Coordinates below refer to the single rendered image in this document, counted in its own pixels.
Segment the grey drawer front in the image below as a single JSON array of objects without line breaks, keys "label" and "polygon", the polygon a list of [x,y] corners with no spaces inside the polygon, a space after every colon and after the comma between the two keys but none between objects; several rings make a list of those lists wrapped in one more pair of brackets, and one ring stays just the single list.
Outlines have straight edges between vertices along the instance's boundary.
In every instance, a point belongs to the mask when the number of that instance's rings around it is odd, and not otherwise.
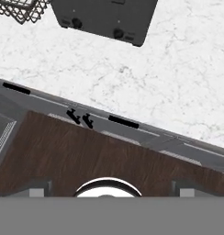
[{"label": "grey drawer front", "polygon": [[165,143],[170,143],[174,136],[167,135],[158,130],[149,130],[140,126],[138,129],[130,128],[116,122],[108,120],[109,115],[118,117],[113,114],[109,114],[102,110],[92,109],[89,106],[81,106],[77,103],[68,103],[69,109],[73,108],[75,110],[74,114],[80,116],[80,121],[85,128],[88,128],[83,121],[83,115],[86,113],[90,114],[90,119],[93,120],[92,130],[103,133],[107,136],[124,140],[133,144],[140,145],[145,148],[149,148],[155,151],[160,151]]},{"label": "grey drawer front", "polygon": [[[28,95],[18,90],[11,89],[8,86],[9,84],[27,89],[30,91],[30,94]],[[60,115],[69,109],[69,104],[58,96],[2,79],[0,79],[0,95],[26,109],[35,110],[44,114],[53,113]]]},{"label": "grey drawer front", "polygon": [[224,173],[224,149],[198,140],[174,138],[161,153]]}]

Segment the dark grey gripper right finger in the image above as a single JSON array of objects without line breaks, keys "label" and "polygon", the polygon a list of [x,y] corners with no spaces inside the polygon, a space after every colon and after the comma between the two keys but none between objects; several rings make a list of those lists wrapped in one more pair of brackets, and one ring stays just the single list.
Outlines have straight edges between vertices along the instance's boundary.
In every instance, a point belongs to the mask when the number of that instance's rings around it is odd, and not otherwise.
[{"label": "dark grey gripper right finger", "polygon": [[219,193],[214,192],[212,190],[208,190],[204,186],[191,181],[178,180],[178,181],[172,181],[171,196],[210,197],[210,196],[219,196]]}]

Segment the grey cupboard door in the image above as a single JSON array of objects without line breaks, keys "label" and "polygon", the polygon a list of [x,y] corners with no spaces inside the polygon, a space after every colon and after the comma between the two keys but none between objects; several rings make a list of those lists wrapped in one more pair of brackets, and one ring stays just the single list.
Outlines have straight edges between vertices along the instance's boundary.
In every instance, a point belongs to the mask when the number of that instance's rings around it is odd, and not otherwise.
[{"label": "grey cupboard door", "polygon": [[26,98],[27,95],[0,92],[0,165],[27,113]]}]

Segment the white round thing, black rim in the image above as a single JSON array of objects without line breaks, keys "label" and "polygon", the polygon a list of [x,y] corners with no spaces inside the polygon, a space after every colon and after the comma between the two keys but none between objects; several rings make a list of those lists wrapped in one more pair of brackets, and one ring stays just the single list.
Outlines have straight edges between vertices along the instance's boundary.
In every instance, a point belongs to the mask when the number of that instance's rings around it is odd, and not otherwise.
[{"label": "white round thing, black rim", "polygon": [[129,182],[115,177],[99,177],[81,185],[75,197],[140,197],[141,192]]}]

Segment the dark grey toaster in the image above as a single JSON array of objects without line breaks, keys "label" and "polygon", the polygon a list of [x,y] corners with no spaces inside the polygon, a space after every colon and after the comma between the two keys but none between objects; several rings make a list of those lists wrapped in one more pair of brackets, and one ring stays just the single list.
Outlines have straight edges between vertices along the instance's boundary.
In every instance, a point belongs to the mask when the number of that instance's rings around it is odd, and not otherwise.
[{"label": "dark grey toaster", "polygon": [[158,0],[51,0],[63,28],[73,28],[141,47]]}]

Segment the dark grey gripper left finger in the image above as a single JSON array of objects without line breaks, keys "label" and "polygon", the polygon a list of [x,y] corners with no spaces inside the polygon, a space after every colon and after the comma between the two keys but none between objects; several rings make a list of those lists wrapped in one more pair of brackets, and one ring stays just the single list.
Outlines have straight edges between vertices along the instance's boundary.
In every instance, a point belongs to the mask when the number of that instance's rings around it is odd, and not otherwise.
[{"label": "dark grey gripper left finger", "polygon": [[51,181],[33,181],[17,189],[10,196],[20,197],[46,197],[51,196]]}]

